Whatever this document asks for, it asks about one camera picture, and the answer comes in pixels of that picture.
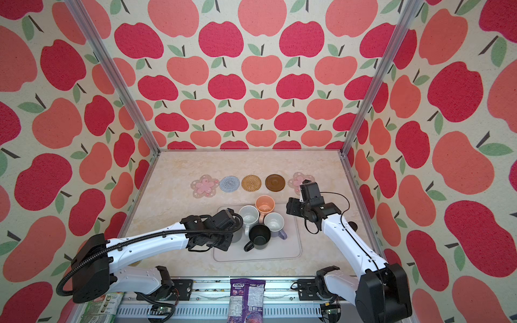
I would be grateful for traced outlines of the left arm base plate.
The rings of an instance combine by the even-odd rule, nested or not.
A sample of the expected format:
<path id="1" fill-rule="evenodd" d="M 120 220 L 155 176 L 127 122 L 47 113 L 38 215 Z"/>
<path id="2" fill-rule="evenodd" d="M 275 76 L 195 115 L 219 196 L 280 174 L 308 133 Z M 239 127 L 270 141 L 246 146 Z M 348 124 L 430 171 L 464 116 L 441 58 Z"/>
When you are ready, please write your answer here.
<path id="1" fill-rule="evenodd" d="M 145 301 L 189 301 L 192 293 L 192 279 L 172 279 L 161 282 L 161 286 L 149 295 L 137 294 L 136 299 Z"/>

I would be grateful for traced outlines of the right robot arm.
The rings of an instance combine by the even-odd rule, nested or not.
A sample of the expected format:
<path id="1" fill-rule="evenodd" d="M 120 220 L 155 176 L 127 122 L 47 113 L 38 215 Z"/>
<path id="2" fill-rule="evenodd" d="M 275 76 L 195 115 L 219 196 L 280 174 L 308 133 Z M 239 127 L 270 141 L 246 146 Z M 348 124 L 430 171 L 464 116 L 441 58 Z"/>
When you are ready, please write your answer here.
<path id="1" fill-rule="evenodd" d="M 409 282 L 401 265 L 389 264 L 346 223 L 334 203 L 326 203 L 316 182 L 300 185 L 300 198 L 291 198 L 286 213 L 314 223 L 330 238 L 355 272 L 352 277 L 337 266 L 316 272 L 324 299 L 342 297 L 353 304 L 363 322 L 398 322 L 413 314 Z"/>

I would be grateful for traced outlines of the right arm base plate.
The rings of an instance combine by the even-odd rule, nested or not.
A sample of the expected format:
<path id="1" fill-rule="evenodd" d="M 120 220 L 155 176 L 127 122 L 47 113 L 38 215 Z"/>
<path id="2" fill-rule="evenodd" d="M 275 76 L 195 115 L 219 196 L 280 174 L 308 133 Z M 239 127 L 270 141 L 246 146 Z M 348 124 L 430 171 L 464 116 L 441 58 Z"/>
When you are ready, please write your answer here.
<path id="1" fill-rule="evenodd" d="M 321 301 L 315 279 L 299 279 L 296 281 L 296 291 L 300 301 Z"/>

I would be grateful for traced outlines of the pink flower silicone coaster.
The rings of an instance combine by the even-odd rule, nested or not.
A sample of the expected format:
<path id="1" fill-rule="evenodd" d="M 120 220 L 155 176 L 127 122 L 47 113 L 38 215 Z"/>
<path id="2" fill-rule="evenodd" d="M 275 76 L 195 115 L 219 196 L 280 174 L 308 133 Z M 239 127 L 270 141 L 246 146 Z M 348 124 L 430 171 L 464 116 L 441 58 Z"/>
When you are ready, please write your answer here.
<path id="1" fill-rule="evenodd" d="M 220 181 L 216 178 L 212 178 L 210 175 L 203 175 L 198 180 L 194 180 L 191 183 L 193 190 L 193 197 L 200 199 L 203 197 L 211 198 L 216 195 L 217 188 L 219 187 Z"/>

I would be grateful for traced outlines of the round grey felt coaster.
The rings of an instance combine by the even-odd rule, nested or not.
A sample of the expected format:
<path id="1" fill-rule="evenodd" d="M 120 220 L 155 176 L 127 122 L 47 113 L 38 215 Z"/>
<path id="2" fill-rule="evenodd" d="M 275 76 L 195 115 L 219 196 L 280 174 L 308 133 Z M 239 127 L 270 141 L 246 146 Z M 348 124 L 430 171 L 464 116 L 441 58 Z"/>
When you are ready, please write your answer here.
<path id="1" fill-rule="evenodd" d="M 220 181 L 219 187 L 223 192 L 235 192 L 240 187 L 240 180 L 235 176 L 226 176 Z"/>

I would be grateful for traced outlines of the grey mug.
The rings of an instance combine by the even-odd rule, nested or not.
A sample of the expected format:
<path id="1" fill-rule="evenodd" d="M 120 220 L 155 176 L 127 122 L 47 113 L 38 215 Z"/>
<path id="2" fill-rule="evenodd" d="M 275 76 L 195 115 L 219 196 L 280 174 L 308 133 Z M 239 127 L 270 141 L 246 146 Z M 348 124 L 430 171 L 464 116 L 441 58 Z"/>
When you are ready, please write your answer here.
<path id="1" fill-rule="evenodd" d="M 232 244 L 239 242 L 244 235 L 244 230 L 240 229 L 233 233 Z"/>

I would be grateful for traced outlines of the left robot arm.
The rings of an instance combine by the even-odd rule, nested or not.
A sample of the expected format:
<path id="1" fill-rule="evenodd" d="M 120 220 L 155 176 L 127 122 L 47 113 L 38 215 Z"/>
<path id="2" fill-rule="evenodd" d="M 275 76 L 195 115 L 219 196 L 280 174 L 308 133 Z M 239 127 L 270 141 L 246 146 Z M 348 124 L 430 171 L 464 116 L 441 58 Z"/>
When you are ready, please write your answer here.
<path id="1" fill-rule="evenodd" d="M 76 304 L 115 292 L 134 292 L 141 300 L 165 300 L 176 289 L 168 269 L 133 268 L 133 263 L 173 250 L 226 251 L 242 225 L 242 217 L 233 209 L 223 209 L 215 215 L 190 215 L 161 230 L 129 238 L 96 234 L 72 260 L 56 293 L 70 296 Z"/>

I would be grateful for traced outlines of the white lilac handled mug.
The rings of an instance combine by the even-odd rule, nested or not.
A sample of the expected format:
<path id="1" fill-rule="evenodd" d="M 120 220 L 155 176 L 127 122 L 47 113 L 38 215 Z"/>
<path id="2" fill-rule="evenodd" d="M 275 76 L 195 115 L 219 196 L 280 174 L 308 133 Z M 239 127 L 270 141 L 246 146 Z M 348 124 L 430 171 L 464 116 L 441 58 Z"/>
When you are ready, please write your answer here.
<path id="1" fill-rule="evenodd" d="M 272 238 L 280 238 L 286 240 L 288 235 L 284 231 L 284 218 L 279 213 L 269 213 L 265 216 L 264 224 L 269 228 Z"/>

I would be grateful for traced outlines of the round woven rattan coaster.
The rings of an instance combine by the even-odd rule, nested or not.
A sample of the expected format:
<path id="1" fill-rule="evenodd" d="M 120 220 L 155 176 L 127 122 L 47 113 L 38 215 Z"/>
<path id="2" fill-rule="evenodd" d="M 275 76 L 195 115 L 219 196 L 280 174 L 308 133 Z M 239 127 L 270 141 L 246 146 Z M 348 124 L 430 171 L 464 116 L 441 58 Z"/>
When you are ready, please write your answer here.
<path id="1" fill-rule="evenodd" d="M 242 188 L 247 192 L 258 191 L 262 186 L 262 181 L 257 175 L 247 175 L 242 179 Z"/>

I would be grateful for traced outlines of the round brown wooden coaster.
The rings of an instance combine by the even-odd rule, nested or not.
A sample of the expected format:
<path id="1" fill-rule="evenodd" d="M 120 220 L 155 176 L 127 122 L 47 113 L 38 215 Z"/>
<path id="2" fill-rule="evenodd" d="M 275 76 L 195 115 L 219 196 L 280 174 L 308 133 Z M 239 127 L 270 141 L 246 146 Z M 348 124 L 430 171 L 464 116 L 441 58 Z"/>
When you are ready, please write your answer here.
<path id="1" fill-rule="evenodd" d="M 280 192 L 285 188 L 285 179 L 279 174 L 271 174 L 266 177 L 265 186 L 269 191 Z"/>

